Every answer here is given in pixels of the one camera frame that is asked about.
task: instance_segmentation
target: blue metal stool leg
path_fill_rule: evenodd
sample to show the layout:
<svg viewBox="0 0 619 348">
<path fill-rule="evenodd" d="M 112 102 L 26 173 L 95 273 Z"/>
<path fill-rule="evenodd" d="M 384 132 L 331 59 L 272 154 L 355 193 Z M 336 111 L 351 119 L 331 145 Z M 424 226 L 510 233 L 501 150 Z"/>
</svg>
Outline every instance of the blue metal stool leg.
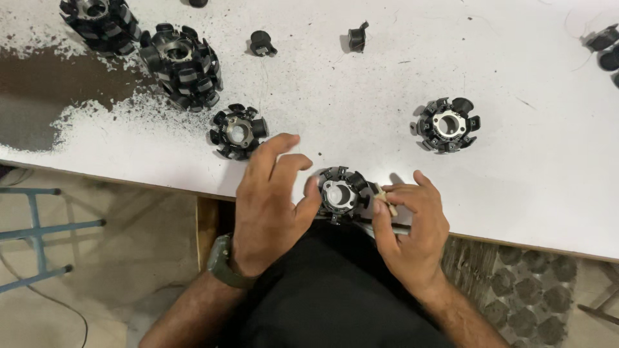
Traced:
<svg viewBox="0 0 619 348">
<path fill-rule="evenodd" d="M 55 269 L 53 271 L 43 272 L 43 273 L 35 275 L 34 277 L 24 278 L 24 279 L 21 279 L 19 281 L 13 282 L 13 283 L 8 283 L 6 285 L 0 286 L 0 294 L 5 292 L 5 291 L 16 289 L 18 287 L 28 286 L 28 285 L 30 285 L 30 284 L 32 284 L 34 282 L 42 281 L 43 279 L 47 279 L 47 278 L 51 278 L 51 277 L 55 277 L 55 276 L 60 276 L 61 274 L 65 274 L 67 272 L 71 272 L 72 270 L 73 270 L 73 266 L 68 264 L 68 265 L 66 265 L 66 266 L 64 266 L 62 268 Z"/>
<path fill-rule="evenodd" d="M 76 224 L 66 224 L 59 226 L 49 226 L 49 227 L 41 227 L 41 223 L 39 221 L 38 216 L 38 206 L 37 206 L 37 194 L 53 194 L 59 195 L 61 194 L 60 189 L 38 189 L 38 188 L 0 188 L 0 194 L 9 193 L 9 194 L 25 194 L 28 197 L 28 203 L 30 205 L 30 215 L 32 216 L 32 228 L 26 228 L 23 230 L 15 230 L 9 232 L 0 232 L 0 241 L 10 240 L 10 239 L 23 239 L 30 238 L 32 241 L 32 247 L 37 254 L 37 269 L 38 274 L 34 277 L 21 279 L 19 281 L 9 283 L 6 285 L 0 286 L 0 294 L 12 290 L 21 286 L 27 286 L 34 282 L 42 281 L 43 279 L 59 276 L 61 274 L 71 272 L 73 270 L 73 266 L 68 264 L 59 269 L 55 269 L 53 271 L 47 271 L 47 260 L 45 258 L 45 250 L 43 249 L 43 235 L 48 233 L 55 233 L 61 231 L 70 231 L 70 230 L 78 230 L 80 228 L 87 227 L 98 227 L 104 226 L 105 220 L 96 220 L 89 222 L 79 222 Z"/>
</svg>

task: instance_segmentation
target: white table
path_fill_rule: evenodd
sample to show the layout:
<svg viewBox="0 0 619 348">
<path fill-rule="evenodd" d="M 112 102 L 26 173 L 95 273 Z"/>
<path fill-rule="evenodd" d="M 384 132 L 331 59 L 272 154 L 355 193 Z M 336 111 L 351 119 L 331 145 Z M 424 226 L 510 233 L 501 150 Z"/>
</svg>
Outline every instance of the white table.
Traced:
<svg viewBox="0 0 619 348">
<path fill-rule="evenodd" d="M 578 40 L 617 22 L 619 2 L 211 0 L 204 9 L 185 3 L 129 0 L 143 30 L 186 24 L 217 50 L 225 90 L 212 112 L 175 111 L 157 93 L 115 101 L 111 112 L 97 102 L 67 107 L 54 124 L 63 142 L 53 150 L 0 144 L 0 159 L 234 196 L 246 164 L 221 158 L 206 134 L 216 111 L 242 103 L 260 109 L 272 135 L 301 135 L 295 152 L 314 168 L 299 175 L 294 201 L 321 168 L 344 165 L 379 183 L 392 174 L 412 182 L 421 169 L 441 191 L 453 232 L 619 259 L 619 90 L 595 56 L 587 61 L 591 54 Z M 15 34 L 0 37 L 0 46 L 29 52 L 26 46 L 57 43 L 51 36 L 70 36 L 62 54 L 85 53 L 56 1 L 0 4 L 0 28 Z M 344 54 L 340 36 L 364 20 L 370 23 L 365 53 Z M 245 53 L 255 30 L 271 35 L 276 57 Z M 135 65 L 134 58 L 125 64 Z M 470 99 L 482 118 L 472 134 L 477 142 L 456 154 L 423 150 L 409 128 L 420 105 L 441 97 Z"/>
</svg>

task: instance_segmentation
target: electrical cable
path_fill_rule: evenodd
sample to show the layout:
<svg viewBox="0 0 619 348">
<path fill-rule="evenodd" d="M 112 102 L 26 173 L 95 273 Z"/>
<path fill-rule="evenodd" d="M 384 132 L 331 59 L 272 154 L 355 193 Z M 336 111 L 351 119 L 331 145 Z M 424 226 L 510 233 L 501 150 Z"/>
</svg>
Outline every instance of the electrical cable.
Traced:
<svg viewBox="0 0 619 348">
<path fill-rule="evenodd" d="M 15 186 L 15 185 L 21 184 L 24 181 L 28 180 L 35 173 L 35 171 L 32 170 L 32 169 L 24 169 L 24 168 L 16 168 L 16 169 L 21 169 L 24 172 L 19 176 L 19 178 L 17 180 L 13 181 L 12 183 L 10 183 L 8 185 L 0 185 L 0 187 L 11 187 L 11 186 Z"/>
<path fill-rule="evenodd" d="M 2 254 L 2 252 L 0 251 L 0 261 L 2 261 L 2 264 L 4 265 L 4 267 L 9 271 L 9 273 L 11 273 L 15 278 L 17 278 L 18 280 L 22 280 L 22 278 L 17 274 L 17 272 L 15 272 L 15 269 L 13 269 L 13 267 L 11 265 L 9 265 L 9 263 L 6 262 L 6 259 L 4 258 L 4 255 Z M 41 293 L 39 290 L 33 288 L 31 285 L 26 285 L 26 287 L 28 289 L 30 289 L 30 291 L 34 292 L 35 294 L 50 300 L 52 302 L 57 303 L 58 305 L 63 306 L 64 308 L 67 308 L 68 310 L 73 311 L 75 314 L 79 315 L 80 318 L 82 318 L 82 321 L 84 321 L 84 343 L 82 343 L 82 348 L 84 348 L 86 346 L 86 341 L 88 340 L 88 322 L 86 321 L 86 318 L 84 318 L 84 316 L 82 315 L 82 313 L 78 312 L 75 308 L 69 306 L 68 304 L 57 300 L 55 298 L 49 297 L 43 293 Z"/>
</svg>

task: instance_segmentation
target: green wristwatch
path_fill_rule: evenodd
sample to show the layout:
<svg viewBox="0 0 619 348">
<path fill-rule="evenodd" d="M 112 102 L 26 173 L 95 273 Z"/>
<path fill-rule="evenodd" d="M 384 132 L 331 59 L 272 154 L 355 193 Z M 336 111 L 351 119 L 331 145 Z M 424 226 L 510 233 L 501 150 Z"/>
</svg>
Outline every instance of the green wristwatch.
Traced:
<svg viewBox="0 0 619 348">
<path fill-rule="evenodd" d="M 217 237 L 213 248 L 210 250 L 209 262 L 206 264 L 206 268 L 224 284 L 238 289 L 251 289 L 259 276 L 243 277 L 230 269 L 228 260 L 230 259 L 231 243 L 231 234 Z"/>
</svg>

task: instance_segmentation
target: metal stool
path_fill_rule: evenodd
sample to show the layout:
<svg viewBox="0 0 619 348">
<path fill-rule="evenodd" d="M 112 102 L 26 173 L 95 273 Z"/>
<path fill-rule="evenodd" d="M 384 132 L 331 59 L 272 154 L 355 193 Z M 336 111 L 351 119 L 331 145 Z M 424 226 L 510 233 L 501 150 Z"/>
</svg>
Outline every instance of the metal stool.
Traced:
<svg viewBox="0 0 619 348">
<path fill-rule="evenodd" d="M 54 232 L 78 230 L 80 228 L 104 226 L 105 220 L 96 220 L 89 222 L 79 222 L 77 224 L 66 224 L 59 226 L 41 227 L 39 223 L 38 207 L 37 207 L 37 194 L 53 194 L 59 195 L 59 188 L 51 189 L 38 189 L 38 188 L 0 188 L 0 194 L 12 193 L 12 194 L 25 194 L 28 196 L 28 203 L 30 203 L 30 213 L 32 215 L 32 228 L 26 228 L 25 230 L 16 230 L 9 232 L 0 232 L 0 241 L 10 239 L 23 239 L 30 238 L 32 246 L 37 253 L 37 266 L 38 274 L 34 277 L 22 279 L 16 282 L 8 283 L 0 286 L 0 294 L 12 290 L 18 287 L 27 286 L 34 282 L 42 281 L 43 279 L 59 276 L 61 274 L 71 272 L 73 266 L 68 264 L 62 268 L 55 269 L 53 271 L 47 270 L 47 260 L 45 259 L 45 251 L 43 250 L 43 235 Z"/>
<path fill-rule="evenodd" d="M 619 318 L 617 318 L 616 316 L 612 316 L 604 311 L 606 307 L 608 307 L 609 303 L 613 302 L 617 297 L 619 297 L 619 265 L 606 262 L 603 263 L 600 268 L 604 273 L 606 273 L 606 276 L 610 279 L 610 281 L 613 282 L 613 285 L 616 288 L 614 293 L 611 294 L 606 299 L 606 301 L 602 302 L 602 304 L 599 305 L 597 308 L 591 308 L 585 305 L 578 305 L 578 308 L 590 314 L 591 316 L 600 318 L 615 325 L 619 325 Z"/>
</svg>

